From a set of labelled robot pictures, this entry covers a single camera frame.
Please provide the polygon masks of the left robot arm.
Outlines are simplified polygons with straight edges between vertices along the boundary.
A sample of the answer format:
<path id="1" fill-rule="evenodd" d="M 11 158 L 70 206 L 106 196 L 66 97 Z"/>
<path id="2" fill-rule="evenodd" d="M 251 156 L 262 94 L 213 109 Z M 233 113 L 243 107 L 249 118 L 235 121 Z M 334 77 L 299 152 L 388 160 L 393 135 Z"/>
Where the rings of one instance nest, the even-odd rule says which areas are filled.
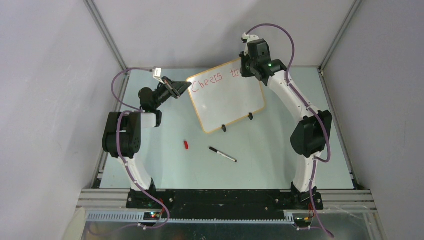
<path id="1" fill-rule="evenodd" d="M 138 92 L 139 108 L 110 112 L 108 115 L 102 148 L 120 161 L 131 182 L 131 189 L 142 191 L 138 201 L 145 208 L 156 206 L 158 194 L 150 190 L 153 179 L 144 165 L 135 160 L 142 146 L 142 129 L 158 128 L 163 117 L 159 107 L 170 98 L 180 98 L 191 85 L 191 82 L 174 81 L 164 76 L 156 89 L 144 87 Z"/>

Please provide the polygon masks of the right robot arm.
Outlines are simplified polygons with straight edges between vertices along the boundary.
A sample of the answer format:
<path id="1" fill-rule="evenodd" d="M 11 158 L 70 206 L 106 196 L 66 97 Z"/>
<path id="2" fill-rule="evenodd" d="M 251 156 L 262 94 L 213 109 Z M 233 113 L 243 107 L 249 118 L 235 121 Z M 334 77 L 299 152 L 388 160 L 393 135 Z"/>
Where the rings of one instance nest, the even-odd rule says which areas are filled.
<path id="1" fill-rule="evenodd" d="M 242 36 L 245 49 L 240 53 L 241 75 L 255 77 L 272 90 L 291 113 L 296 127 L 290 144 L 298 157 L 296 173 L 291 183 L 291 204 L 304 209 L 311 202 L 315 190 L 317 163 L 327 150 L 331 156 L 330 135 L 333 117 L 329 110 L 321 111 L 313 105 L 294 83 L 287 66 L 272 59 L 268 43 L 256 35 Z"/>

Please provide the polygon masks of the yellow-framed whiteboard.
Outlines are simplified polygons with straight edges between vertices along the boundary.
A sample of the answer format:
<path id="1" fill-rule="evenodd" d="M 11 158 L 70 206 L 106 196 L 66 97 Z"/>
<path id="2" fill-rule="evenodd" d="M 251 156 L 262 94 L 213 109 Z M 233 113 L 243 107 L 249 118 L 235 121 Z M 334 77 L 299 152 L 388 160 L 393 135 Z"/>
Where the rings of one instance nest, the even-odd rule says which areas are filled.
<path id="1" fill-rule="evenodd" d="M 241 59 L 229 61 L 186 79 L 188 93 L 201 129 L 210 134 L 263 110 L 262 84 L 242 77 Z"/>

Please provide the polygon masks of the black whiteboard stand foot right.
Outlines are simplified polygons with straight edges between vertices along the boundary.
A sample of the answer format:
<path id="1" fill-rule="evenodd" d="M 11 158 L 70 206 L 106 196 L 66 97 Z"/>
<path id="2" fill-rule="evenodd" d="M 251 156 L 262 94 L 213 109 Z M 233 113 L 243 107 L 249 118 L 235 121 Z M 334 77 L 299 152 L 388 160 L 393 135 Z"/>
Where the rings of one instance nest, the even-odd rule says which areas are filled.
<path id="1" fill-rule="evenodd" d="M 249 113 L 248 118 L 249 118 L 251 121 L 254 119 L 254 116 L 253 116 L 253 114 L 252 114 L 251 112 Z"/>

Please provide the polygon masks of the black capped marker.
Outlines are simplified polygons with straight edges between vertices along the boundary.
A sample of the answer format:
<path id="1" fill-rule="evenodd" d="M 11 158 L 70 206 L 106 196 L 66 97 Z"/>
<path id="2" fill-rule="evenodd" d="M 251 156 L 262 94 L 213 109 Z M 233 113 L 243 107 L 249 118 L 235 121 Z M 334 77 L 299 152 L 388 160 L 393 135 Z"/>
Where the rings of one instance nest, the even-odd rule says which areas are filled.
<path id="1" fill-rule="evenodd" d="M 234 163 L 237 163 L 238 162 L 234 157 L 232 157 L 232 156 L 230 156 L 230 155 L 228 155 L 228 154 L 226 154 L 226 153 L 224 153 L 222 151 L 219 151 L 219 150 L 217 150 L 216 148 L 214 148 L 212 146 L 209 147 L 209 150 L 213 151 L 214 153 L 216 153 L 216 154 L 218 154 L 218 155 L 220 155 L 220 156 L 222 156 L 222 157 L 224 157 L 226 159 L 229 159 L 230 161 L 232 161 Z"/>

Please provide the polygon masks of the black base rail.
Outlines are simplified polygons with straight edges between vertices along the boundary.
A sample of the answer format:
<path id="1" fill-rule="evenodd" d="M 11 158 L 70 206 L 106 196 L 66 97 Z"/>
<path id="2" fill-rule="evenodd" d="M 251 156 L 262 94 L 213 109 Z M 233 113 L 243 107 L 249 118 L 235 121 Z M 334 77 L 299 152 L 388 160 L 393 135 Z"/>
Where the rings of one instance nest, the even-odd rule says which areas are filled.
<path id="1" fill-rule="evenodd" d="M 285 211 L 323 210 L 322 196 L 317 189 L 312 194 L 279 189 L 163 189 L 148 191 L 151 199 L 141 191 L 130 190 L 128 209 L 156 209 L 164 218 L 172 220 L 283 220 Z"/>

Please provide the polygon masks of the aluminium frame front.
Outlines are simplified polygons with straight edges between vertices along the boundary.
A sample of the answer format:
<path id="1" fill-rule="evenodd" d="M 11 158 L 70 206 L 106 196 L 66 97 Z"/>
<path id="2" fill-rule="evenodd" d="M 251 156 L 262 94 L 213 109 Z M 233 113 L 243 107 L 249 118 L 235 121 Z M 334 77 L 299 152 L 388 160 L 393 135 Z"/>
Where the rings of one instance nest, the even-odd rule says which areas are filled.
<path id="1" fill-rule="evenodd" d="M 185 220 L 164 218 L 156 209 L 129 209 L 127 197 L 131 189 L 84 189 L 80 193 L 77 206 L 87 210 L 91 221 L 134 222 L 134 223 L 273 223 L 292 224 L 298 217 L 323 216 L 325 214 L 365 214 L 375 215 L 378 211 L 369 190 L 321 189 L 323 209 L 317 210 L 314 204 L 309 210 L 286 210 L 283 220 Z"/>

